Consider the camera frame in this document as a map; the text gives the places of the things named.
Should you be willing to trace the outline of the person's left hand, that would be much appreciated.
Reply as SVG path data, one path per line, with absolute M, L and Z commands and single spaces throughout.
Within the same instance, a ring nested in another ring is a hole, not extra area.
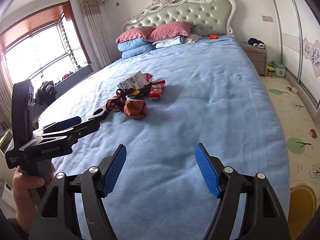
M 16 220 L 21 229 L 29 234 L 37 214 L 37 205 L 34 203 L 29 190 L 44 186 L 44 179 L 23 174 L 18 166 L 12 183 L 16 203 Z

